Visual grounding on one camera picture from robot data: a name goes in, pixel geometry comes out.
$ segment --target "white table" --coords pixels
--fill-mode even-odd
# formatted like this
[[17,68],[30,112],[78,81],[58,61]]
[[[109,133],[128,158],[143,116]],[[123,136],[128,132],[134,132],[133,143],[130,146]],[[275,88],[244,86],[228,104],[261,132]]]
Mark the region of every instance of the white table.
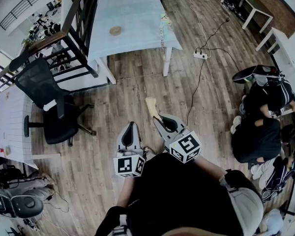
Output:
[[0,93],[0,156],[37,169],[34,159],[59,158],[60,153],[31,154],[31,137],[24,136],[24,118],[30,118],[31,106],[32,100],[16,85]]
[[274,47],[277,45],[282,49],[284,56],[286,57],[288,61],[288,65],[295,67],[295,58],[294,54],[289,48],[289,39],[285,35],[285,33],[281,32],[280,30],[276,28],[271,28],[269,33],[265,36],[265,38],[261,41],[261,43],[256,47],[256,51],[260,50],[260,48],[269,40],[269,38],[274,35],[275,42],[274,44],[268,49],[268,53],[270,53]]
[[[161,47],[161,14],[165,13],[160,0],[98,0],[89,44],[88,65],[105,71],[108,79],[116,79],[105,57],[117,53]],[[112,36],[109,30],[121,27],[121,34]],[[165,60],[163,75],[167,76],[172,48],[182,50],[172,30],[164,29]]]
[[[242,6],[244,0],[241,0],[239,3],[239,6]],[[261,28],[259,33],[262,33],[265,28],[268,26],[268,24],[271,22],[271,20],[273,19],[273,15],[271,14],[271,12],[258,0],[245,0],[247,3],[249,3],[249,5],[252,7],[252,11],[250,12],[246,22],[244,23],[244,25],[242,26],[242,29],[246,29],[247,25],[249,24],[250,20],[252,19],[252,17],[254,16],[255,12],[258,11],[262,14],[265,14],[269,17],[269,19],[266,21],[265,25]]]

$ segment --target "cable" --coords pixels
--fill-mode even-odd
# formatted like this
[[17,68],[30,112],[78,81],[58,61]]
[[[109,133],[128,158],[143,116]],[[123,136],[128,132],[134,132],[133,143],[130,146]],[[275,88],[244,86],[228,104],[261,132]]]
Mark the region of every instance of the cable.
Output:
[[[222,25],[225,24],[225,23],[227,23],[229,20],[230,20],[230,19],[227,18],[223,23],[221,23],[220,26],[219,26],[219,27],[217,28],[217,30],[215,31],[215,33],[213,33],[213,34],[207,39],[206,43],[205,43],[202,47],[197,47],[195,52],[197,53],[197,49],[200,48],[200,54],[201,54],[201,53],[202,53],[202,48],[203,48],[204,46],[208,45],[208,40],[209,40],[211,37],[213,37],[214,35],[216,35],[216,33],[217,33],[218,30],[222,27]],[[211,55],[211,49],[210,49],[210,46],[209,46],[209,45],[208,45],[208,47],[209,47],[208,50],[210,50],[210,57],[211,57],[211,56],[212,56],[212,55]]]
[[57,209],[57,210],[61,210],[61,211],[64,212],[64,213],[69,212],[69,209],[68,209],[68,211],[64,211],[64,210],[62,210],[62,209],[59,208],[59,207],[54,207],[52,203],[44,203],[44,204],[45,204],[45,205],[51,205],[53,208],[55,208],[55,209]]
[[195,89],[195,91],[193,92],[192,97],[191,97],[191,106],[190,106],[190,109],[189,109],[188,114],[187,114],[186,126],[188,126],[189,114],[190,114],[191,109],[192,109],[192,107],[193,107],[193,97],[195,96],[195,93],[196,93],[196,91],[197,91],[197,89],[198,89],[198,87],[199,87],[199,85],[200,85],[201,72],[202,72],[203,64],[205,63],[205,61],[206,61],[206,60],[204,59],[203,62],[202,62],[202,65],[201,65],[201,68],[200,68],[200,75],[199,75],[198,85],[197,85],[197,87],[196,87],[196,89]]
[[212,51],[215,51],[215,50],[222,50],[222,51],[226,52],[226,53],[231,57],[232,61],[234,62],[235,66],[236,66],[236,68],[237,68],[238,71],[240,72],[240,69],[239,69],[239,67],[238,67],[237,64],[236,64],[236,61],[233,59],[232,55],[231,55],[228,51],[224,50],[223,48],[212,48],[212,49],[209,49],[209,48],[203,48],[203,49],[205,49],[205,50],[212,50]]
[[55,227],[57,227],[57,228],[63,230],[63,231],[65,232],[65,234],[67,234],[68,236],[70,236],[69,233],[67,233],[64,229],[62,229],[61,227],[56,226],[54,223],[50,222],[50,221],[44,216],[43,213],[42,213],[41,215],[42,215],[42,216],[44,217],[44,219],[46,219],[50,224],[52,224],[52,225],[54,225]]
[[197,18],[198,18],[199,25],[201,26],[202,32],[203,32],[203,34],[204,34],[204,36],[205,36],[205,39],[206,39],[206,44],[207,44],[208,47],[210,48],[210,44],[207,42],[207,41],[208,41],[207,36],[206,36],[206,34],[205,34],[205,31],[203,30],[203,26],[202,26],[202,24],[200,23],[200,18],[199,18],[199,16],[198,16],[198,13],[192,8],[192,7],[197,8],[197,6],[194,4],[194,2],[193,2],[192,0],[189,0],[189,1],[192,3],[192,5],[190,6],[190,9],[192,9],[192,10],[196,13]]
[[46,205],[51,205],[53,208],[55,208],[55,209],[59,209],[59,210],[61,210],[61,211],[64,212],[64,213],[69,212],[69,211],[70,211],[70,207],[69,207],[69,203],[68,203],[68,201],[67,201],[66,199],[64,199],[64,198],[60,195],[60,193],[57,192],[57,191],[55,191],[55,192],[51,195],[51,197],[52,197],[55,193],[57,193],[57,194],[61,197],[62,200],[66,201],[66,203],[67,203],[67,205],[68,205],[68,208],[67,208],[68,211],[64,211],[64,210],[62,210],[62,209],[59,208],[59,207],[54,207],[52,203],[44,203],[44,204],[46,204]]

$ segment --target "chair backrest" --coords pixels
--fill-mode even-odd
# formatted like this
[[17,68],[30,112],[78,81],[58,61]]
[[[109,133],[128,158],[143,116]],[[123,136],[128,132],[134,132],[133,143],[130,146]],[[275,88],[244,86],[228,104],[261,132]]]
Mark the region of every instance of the chair backrest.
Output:
[[9,70],[15,72],[28,60],[29,56],[29,50],[28,48],[25,48],[18,57],[11,61]]
[[35,59],[16,77],[16,86],[39,107],[69,94],[59,88],[44,58]]

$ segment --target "metal frame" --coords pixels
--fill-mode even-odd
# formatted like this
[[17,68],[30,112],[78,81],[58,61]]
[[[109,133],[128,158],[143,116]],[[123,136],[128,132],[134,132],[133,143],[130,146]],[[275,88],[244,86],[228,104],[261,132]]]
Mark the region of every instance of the metal frame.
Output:
[[6,30],[24,11],[33,6],[37,1],[38,0],[21,0],[0,22],[0,27]]

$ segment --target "power strip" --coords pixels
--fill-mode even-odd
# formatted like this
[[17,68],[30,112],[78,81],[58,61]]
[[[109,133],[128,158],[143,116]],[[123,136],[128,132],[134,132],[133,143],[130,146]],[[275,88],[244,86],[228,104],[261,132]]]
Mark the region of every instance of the power strip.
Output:
[[193,57],[198,58],[198,59],[207,59],[207,54],[202,53],[200,54],[200,52],[194,52],[193,53]]

